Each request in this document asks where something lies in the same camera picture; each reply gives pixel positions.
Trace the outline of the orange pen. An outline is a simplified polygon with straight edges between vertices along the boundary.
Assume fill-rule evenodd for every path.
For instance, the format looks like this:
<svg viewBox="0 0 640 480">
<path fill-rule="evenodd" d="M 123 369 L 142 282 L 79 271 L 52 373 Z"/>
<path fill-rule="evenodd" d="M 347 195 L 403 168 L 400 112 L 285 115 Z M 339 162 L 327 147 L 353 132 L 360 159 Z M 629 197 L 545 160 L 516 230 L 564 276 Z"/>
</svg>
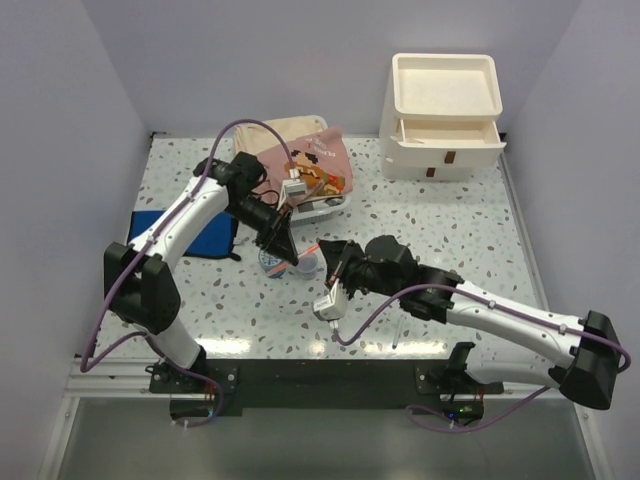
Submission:
<svg viewBox="0 0 640 480">
<path fill-rule="evenodd" d="M 300 260 L 302 257 L 304 257 L 306 255 L 309 255 L 309 254 L 315 252 L 318 249 L 319 249 L 319 244 L 316 243 L 316 244 L 312 245 L 311 247 L 307 248 L 306 250 L 303 250 L 302 252 L 300 252 L 297 255 L 297 259 Z M 279 265 L 271 268 L 270 270 L 267 270 L 266 273 L 267 273 L 267 275 L 273 275 L 273 274 L 275 274 L 277 272 L 280 272 L 280 271 L 284 270 L 289 265 L 290 265 L 289 262 L 284 261 L 283 263 L 280 263 Z"/>
</svg>

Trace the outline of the white laundry basket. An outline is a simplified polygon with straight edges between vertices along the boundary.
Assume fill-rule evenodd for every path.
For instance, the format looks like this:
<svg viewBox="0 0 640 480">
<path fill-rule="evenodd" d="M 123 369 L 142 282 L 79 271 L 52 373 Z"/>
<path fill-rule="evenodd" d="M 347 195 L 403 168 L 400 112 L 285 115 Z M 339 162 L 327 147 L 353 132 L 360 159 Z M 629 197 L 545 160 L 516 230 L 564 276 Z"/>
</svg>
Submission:
<svg viewBox="0 0 640 480">
<path fill-rule="evenodd" d="M 289 152 L 284 140 L 277 134 L 276 131 L 271 129 L 269 126 L 265 125 L 265 128 L 270 130 L 273 133 L 273 135 L 276 137 L 276 139 L 280 141 L 280 143 L 281 143 L 281 145 L 282 145 L 282 147 L 284 149 L 284 152 L 285 152 L 286 156 L 289 159 L 290 165 L 294 166 L 293 165 L 293 160 L 292 160 L 291 155 L 290 155 L 290 152 Z M 335 216 L 340 211 L 344 210 L 344 208 L 347 206 L 347 203 L 348 203 L 348 200 L 349 200 L 349 195 L 347 195 L 344 198 L 344 200 L 337 206 L 325 207 L 324 209 L 314 209 L 314 210 L 312 210 L 310 212 L 297 213 L 296 212 L 297 206 L 296 206 L 296 208 L 293 210 L 293 214 L 292 214 L 292 218 L 291 218 L 291 224 L 293 226 L 299 226 L 299 225 L 302 225 L 302 224 L 328 220 L 331 217 Z"/>
</svg>

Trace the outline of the pink printed t-shirt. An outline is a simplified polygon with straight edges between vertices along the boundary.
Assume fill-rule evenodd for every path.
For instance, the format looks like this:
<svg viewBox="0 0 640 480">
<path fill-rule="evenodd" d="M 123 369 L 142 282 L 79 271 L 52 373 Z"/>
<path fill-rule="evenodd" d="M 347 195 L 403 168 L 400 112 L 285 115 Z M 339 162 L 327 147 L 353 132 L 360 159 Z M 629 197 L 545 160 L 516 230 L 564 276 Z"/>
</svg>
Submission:
<svg viewBox="0 0 640 480">
<path fill-rule="evenodd" d="M 353 172 L 342 131 L 338 127 L 299 135 L 286 142 L 306 183 L 304 202 L 297 204 L 296 212 L 310 212 L 339 205 L 353 191 Z M 278 201 L 283 181 L 290 178 L 290 163 L 280 142 L 270 140 L 269 147 L 258 147 L 257 159 L 266 170 L 266 179 L 254 191 L 267 203 Z"/>
</svg>

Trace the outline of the white slim pen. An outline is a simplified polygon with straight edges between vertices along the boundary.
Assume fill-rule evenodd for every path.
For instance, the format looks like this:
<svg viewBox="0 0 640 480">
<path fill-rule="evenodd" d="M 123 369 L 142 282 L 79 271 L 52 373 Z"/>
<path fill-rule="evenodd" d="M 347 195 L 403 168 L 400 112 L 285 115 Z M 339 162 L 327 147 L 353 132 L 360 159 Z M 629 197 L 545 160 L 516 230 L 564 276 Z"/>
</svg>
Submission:
<svg viewBox="0 0 640 480">
<path fill-rule="evenodd" d="M 403 324 L 404 324 L 404 320 L 405 320 L 405 316 L 402 315 L 399 319 L 398 322 L 396 324 L 396 328 L 395 328 L 395 332 L 394 332 L 394 337 L 392 340 L 392 350 L 396 350 L 400 341 L 400 337 L 403 331 Z"/>
</svg>

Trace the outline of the white drawer cabinet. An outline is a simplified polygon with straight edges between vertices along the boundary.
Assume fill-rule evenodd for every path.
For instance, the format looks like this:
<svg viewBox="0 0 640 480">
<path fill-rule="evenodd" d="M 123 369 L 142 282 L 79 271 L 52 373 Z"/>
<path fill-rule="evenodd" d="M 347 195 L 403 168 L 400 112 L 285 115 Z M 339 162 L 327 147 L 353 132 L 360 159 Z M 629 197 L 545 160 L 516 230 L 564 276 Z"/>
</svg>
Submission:
<svg viewBox="0 0 640 480">
<path fill-rule="evenodd" d="M 494 59 L 482 54 L 397 53 L 379 127 L 381 174 L 391 180 L 453 182 L 493 166 L 506 143 Z M 455 151 L 453 164 L 445 156 Z M 435 176 L 425 176 L 428 168 Z"/>
</svg>

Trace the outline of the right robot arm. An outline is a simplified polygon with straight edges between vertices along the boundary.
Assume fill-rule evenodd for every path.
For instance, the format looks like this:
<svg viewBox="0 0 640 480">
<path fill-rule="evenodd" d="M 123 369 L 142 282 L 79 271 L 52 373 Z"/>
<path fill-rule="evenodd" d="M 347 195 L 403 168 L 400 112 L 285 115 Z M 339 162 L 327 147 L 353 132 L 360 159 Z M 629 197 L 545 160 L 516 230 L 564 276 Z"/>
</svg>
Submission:
<svg viewBox="0 0 640 480">
<path fill-rule="evenodd" d="M 446 382 L 456 392 L 513 382 L 556 389 L 581 406 L 607 410 L 618 375 L 631 365 L 603 313 L 574 316 L 505 299 L 453 272 L 419 263 L 392 235 L 366 246 L 353 240 L 322 240 L 318 246 L 328 293 L 314 302 L 313 313 L 331 324 L 340 345 L 353 344 L 392 304 L 419 320 L 513 344 L 495 354 L 482 354 L 474 344 L 456 347 L 445 369 Z"/>
</svg>

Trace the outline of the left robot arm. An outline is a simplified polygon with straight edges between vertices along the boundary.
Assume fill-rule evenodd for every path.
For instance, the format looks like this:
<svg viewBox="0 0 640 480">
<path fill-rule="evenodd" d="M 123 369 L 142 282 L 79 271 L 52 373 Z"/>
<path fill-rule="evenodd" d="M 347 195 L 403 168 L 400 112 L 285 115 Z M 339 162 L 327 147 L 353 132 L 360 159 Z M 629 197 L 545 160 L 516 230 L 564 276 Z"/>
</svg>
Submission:
<svg viewBox="0 0 640 480">
<path fill-rule="evenodd" d="M 171 378 L 185 392 L 205 385 L 206 353 L 178 318 L 181 297 L 173 271 L 204 227 L 226 213 L 255 231 L 260 250 L 298 262 L 290 212 L 254 194 L 265 177 L 264 166 L 251 154 L 239 153 L 231 162 L 205 160 L 150 227 L 127 244 L 112 243 L 104 253 L 105 309 L 145 334 L 172 363 Z"/>
</svg>

